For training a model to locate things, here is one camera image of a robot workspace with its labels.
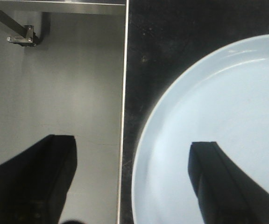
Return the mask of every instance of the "black countertop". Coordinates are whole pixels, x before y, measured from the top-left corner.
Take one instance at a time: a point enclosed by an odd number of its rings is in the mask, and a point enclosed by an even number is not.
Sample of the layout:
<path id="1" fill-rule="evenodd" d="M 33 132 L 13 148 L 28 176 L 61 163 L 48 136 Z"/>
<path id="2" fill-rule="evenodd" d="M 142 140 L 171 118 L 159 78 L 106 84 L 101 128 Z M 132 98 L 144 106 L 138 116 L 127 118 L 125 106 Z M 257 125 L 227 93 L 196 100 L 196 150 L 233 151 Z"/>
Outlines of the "black countertop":
<path id="1" fill-rule="evenodd" d="M 189 66 L 212 51 L 269 34 L 269 0 L 130 0 L 121 223 L 133 224 L 134 154 L 158 99 Z"/>

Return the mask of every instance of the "black surface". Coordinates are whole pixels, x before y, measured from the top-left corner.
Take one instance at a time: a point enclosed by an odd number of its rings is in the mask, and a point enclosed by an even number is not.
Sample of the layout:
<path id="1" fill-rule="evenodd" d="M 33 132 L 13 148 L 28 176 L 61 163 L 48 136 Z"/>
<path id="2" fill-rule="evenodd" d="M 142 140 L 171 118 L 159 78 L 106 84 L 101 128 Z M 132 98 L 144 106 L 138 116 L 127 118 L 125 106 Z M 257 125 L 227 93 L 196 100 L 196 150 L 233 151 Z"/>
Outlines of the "black surface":
<path id="1" fill-rule="evenodd" d="M 133 224 L 134 153 L 160 96 L 185 69 L 208 53 L 263 34 L 269 34 L 269 0 L 130 0 L 122 224 Z"/>
<path id="2" fill-rule="evenodd" d="M 0 165 L 0 224 L 57 224 L 76 166 L 73 136 L 49 135 Z"/>

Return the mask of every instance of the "gray metal panel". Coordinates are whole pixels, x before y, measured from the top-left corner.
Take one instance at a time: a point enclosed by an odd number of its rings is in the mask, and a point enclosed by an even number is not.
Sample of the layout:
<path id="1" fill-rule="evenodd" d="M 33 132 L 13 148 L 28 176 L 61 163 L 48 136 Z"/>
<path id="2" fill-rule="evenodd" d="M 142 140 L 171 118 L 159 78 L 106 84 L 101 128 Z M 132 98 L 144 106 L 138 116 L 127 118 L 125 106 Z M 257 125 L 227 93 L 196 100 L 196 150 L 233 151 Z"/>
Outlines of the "gray metal panel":
<path id="1" fill-rule="evenodd" d="M 37 14 L 9 15 L 38 29 Z M 0 164 L 47 134 L 76 138 L 78 169 L 60 223 L 116 222 L 124 24 L 124 16 L 51 13 L 34 48 L 0 31 Z"/>
<path id="2" fill-rule="evenodd" d="M 125 4 L 120 0 L 95 2 L 66 0 L 0 0 L 0 10 L 39 11 L 55 13 L 124 15 Z"/>

